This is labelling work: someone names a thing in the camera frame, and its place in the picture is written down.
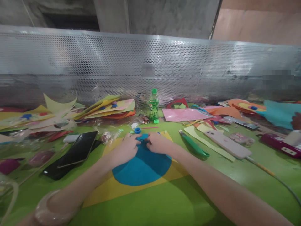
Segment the blue bottle cap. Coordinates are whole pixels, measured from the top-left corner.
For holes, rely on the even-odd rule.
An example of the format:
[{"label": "blue bottle cap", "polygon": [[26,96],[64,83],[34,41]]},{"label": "blue bottle cap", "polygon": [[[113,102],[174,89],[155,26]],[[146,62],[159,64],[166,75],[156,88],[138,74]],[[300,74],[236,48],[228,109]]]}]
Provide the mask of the blue bottle cap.
[{"label": "blue bottle cap", "polygon": [[140,128],[135,128],[135,133],[136,133],[136,134],[141,133],[141,129],[140,129]]}]

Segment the bracelet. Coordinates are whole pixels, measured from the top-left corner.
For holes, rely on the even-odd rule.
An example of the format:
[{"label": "bracelet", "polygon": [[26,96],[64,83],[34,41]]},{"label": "bracelet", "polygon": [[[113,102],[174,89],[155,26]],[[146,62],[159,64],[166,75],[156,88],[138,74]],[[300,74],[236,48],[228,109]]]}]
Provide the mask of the bracelet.
[{"label": "bracelet", "polygon": [[45,226],[57,226],[68,223],[73,216],[77,213],[78,210],[73,211],[71,213],[53,213],[51,212],[48,207],[47,203],[48,200],[54,196],[60,190],[52,191],[45,195],[41,201],[38,203],[35,209],[35,219],[41,224]]}]

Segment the pink paper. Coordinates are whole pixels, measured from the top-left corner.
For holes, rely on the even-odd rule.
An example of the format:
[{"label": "pink paper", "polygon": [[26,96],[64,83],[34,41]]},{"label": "pink paper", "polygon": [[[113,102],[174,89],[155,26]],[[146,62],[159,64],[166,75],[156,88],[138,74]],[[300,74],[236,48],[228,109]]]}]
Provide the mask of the pink paper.
[{"label": "pink paper", "polygon": [[185,108],[185,109],[162,109],[166,121],[191,121],[210,118],[205,114],[202,114],[197,109]]}]

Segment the forearm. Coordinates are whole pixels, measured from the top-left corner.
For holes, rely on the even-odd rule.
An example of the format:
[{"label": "forearm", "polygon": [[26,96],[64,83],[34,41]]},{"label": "forearm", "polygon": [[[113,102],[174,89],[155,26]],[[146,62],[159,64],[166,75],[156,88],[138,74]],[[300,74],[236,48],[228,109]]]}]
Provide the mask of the forearm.
[{"label": "forearm", "polygon": [[69,213],[83,203],[85,198],[101,184],[102,178],[112,170],[108,156],[103,156],[85,173],[59,191],[48,201],[52,212]]},{"label": "forearm", "polygon": [[211,201],[236,225],[292,225],[275,209],[180,146],[168,155],[183,165]]}]

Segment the green plastic bottle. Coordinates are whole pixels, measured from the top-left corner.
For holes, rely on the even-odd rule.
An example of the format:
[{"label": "green plastic bottle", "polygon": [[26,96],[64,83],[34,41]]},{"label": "green plastic bottle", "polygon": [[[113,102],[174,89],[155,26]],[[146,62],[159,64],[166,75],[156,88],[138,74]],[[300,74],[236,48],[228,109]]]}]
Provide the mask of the green plastic bottle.
[{"label": "green plastic bottle", "polygon": [[159,98],[157,95],[157,89],[152,89],[152,94],[150,96],[150,120],[154,121],[158,119],[158,106],[159,106]]}]

